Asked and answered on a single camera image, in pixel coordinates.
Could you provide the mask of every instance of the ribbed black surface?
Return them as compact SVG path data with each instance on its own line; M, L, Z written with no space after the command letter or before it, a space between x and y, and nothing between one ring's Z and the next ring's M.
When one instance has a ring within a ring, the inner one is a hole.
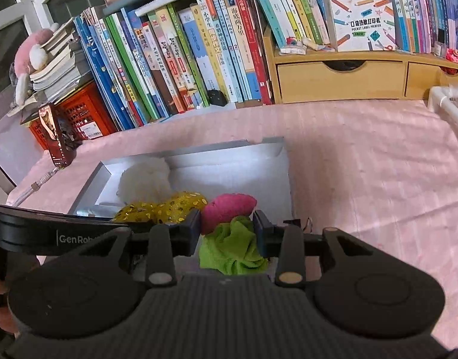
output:
M26 334L6 352L15 359L435 359L445 350L428 334L351 336L325 321L304 292L257 275L186 276L175 287L149 290L127 320L102 334L77 340Z

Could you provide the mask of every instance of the pink fabric ball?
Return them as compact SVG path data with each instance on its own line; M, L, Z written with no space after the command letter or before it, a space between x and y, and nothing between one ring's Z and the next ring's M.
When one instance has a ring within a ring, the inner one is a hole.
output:
M29 61L29 51L35 44L45 44L51 37L52 31L48 28L43 28L33 32L22 42L14 57L14 73L16 77L19 78L21 74L31 74L34 71Z
M247 194L221 194L202 210L202 234L211 233L220 223L229 223L236 216L249 216L257 200Z

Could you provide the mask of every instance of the pink stuffed animal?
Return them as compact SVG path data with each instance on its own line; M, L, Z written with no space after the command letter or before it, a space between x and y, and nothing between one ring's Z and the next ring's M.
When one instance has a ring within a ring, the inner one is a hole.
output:
M17 77L15 100L17 105L23 105L28 97L31 81L29 74L42 69L48 62L48 55L41 47L57 31L59 24L54 23L51 28L43 28L29 35L19 46L14 57L14 73Z
M220 223L230 223L237 216L249 216L257 200L247 194L221 194L201 212L202 234L210 234Z

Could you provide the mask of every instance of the red plastic basket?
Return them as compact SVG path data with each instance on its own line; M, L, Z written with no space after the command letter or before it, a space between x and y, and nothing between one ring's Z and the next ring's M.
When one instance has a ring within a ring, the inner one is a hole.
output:
M96 123L102 136L117 132L94 81L82 87L79 91L61 102L56 108L64 114L81 140L90 139L84 133L84 126L93 122ZM36 119L32 121L29 129L40 146L47 150L48 147L44 139L43 127L40 120Z

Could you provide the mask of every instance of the wooden shelf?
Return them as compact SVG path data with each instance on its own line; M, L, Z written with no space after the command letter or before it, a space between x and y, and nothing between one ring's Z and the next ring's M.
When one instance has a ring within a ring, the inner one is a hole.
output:
M431 54L402 51L308 51L279 55L270 28L263 36L276 103L335 99L427 99L432 86L458 85L458 64ZM327 66L330 61L364 61L350 71Z

